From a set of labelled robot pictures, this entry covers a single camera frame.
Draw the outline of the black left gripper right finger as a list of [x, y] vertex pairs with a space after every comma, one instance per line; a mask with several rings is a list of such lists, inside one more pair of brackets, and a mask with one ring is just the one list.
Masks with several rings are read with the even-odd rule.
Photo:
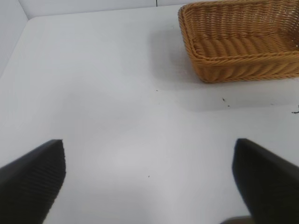
[[297, 166], [248, 139], [238, 139], [232, 173], [254, 223], [299, 222]]

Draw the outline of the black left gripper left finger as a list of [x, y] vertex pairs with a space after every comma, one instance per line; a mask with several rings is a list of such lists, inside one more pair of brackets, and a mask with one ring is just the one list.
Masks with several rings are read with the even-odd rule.
[[66, 176], [62, 140], [49, 140], [0, 169], [0, 222], [41, 224]]

